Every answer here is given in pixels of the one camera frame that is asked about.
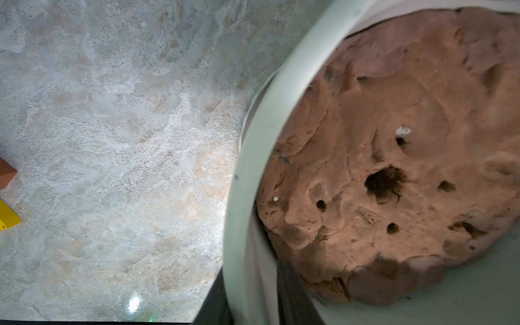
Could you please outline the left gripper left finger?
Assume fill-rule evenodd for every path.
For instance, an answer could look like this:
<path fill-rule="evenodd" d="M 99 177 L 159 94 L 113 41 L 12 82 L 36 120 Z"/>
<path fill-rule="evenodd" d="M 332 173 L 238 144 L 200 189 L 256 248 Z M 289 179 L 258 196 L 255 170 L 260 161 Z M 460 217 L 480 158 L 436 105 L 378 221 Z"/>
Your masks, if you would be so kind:
<path fill-rule="evenodd" d="M 193 325 L 233 325 L 223 281 L 223 271 L 219 271 L 201 309 L 192 322 Z"/>

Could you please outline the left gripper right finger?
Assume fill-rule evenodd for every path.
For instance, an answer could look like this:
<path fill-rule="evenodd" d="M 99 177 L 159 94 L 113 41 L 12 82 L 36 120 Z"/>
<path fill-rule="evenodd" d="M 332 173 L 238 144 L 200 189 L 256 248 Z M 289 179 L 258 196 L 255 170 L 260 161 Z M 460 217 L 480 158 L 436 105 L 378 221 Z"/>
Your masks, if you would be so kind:
<path fill-rule="evenodd" d="M 292 264 L 277 262 L 278 316 L 284 325 L 324 325 Z"/>

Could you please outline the white ceramic pot with mud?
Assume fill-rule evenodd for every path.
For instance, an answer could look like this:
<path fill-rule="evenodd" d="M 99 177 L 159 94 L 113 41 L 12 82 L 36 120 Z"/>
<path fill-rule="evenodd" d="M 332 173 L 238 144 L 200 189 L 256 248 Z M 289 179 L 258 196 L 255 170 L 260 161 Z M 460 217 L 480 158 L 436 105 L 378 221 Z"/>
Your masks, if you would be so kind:
<path fill-rule="evenodd" d="M 226 211 L 234 324 L 519 323 L 519 2 L 335 1 L 254 97 Z"/>

